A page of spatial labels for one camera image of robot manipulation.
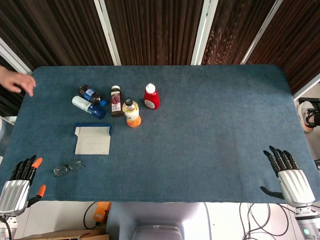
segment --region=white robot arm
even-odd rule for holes
[[[299,169],[289,152],[275,149],[273,146],[269,148],[273,155],[268,151],[263,153],[271,163],[282,192],[270,191],[265,186],[261,186],[261,190],[271,197],[285,200],[288,205],[295,208],[294,217],[304,239],[320,240],[320,216],[310,207],[315,201],[315,196],[305,173]]]

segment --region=orange fingertip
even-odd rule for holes
[[[33,168],[38,168],[42,163],[42,157],[39,157],[37,160],[35,160],[35,162],[31,165],[31,167]]]
[[[38,191],[38,193],[37,193],[36,195],[43,198],[44,195],[45,195],[45,191],[46,191],[46,185],[43,184],[43,185],[39,188],[39,191]]]

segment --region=dark wooden wall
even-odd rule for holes
[[[105,3],[122,65],[191,63],[204,0]],[[239,64],[274,3],[219,0],[202,64]],[[93,0],[1,0],[0,37],[31,70],[113,65]],[[293,94],[320,73],[320,0],[283,0],[247,63],[282,67]],[[0,88],[0,115],[21,99]]]
[[[14,68],[1,56],[0,65],[11,71],[15,71]],[[0,116],[16,116],[19,112],[22,100],[24,99],[24,95],[24,91],[20,94],[11,93],[0,85]]]
[[[202,64],[240,64],[275,0],[219,0]]]
[[[282,67],[293,94],[320,73],[320,1],[284,0],[248,64]]]
[[[113,65],[93,0],[1,0],[0,37],[31,70]]]
[[[189,65],[203,0],[105,0],[122,65]]]

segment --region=white paper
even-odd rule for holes
[[[77,126],[74,134],[78,140],[74,154],[108,155],[110,148],[109,126]]]

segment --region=glasses lens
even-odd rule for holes
[[[61,177],[61,176],[66,175],[67,171],[68,171],[68,169],[63,165],[57,166],[53,169],[53,172],[57,177]]]
[[[83,163],[83,161],[74,160],[74,161],[69,163],[69,168],[72,171],[79,171],[83,167],[82,163]]]

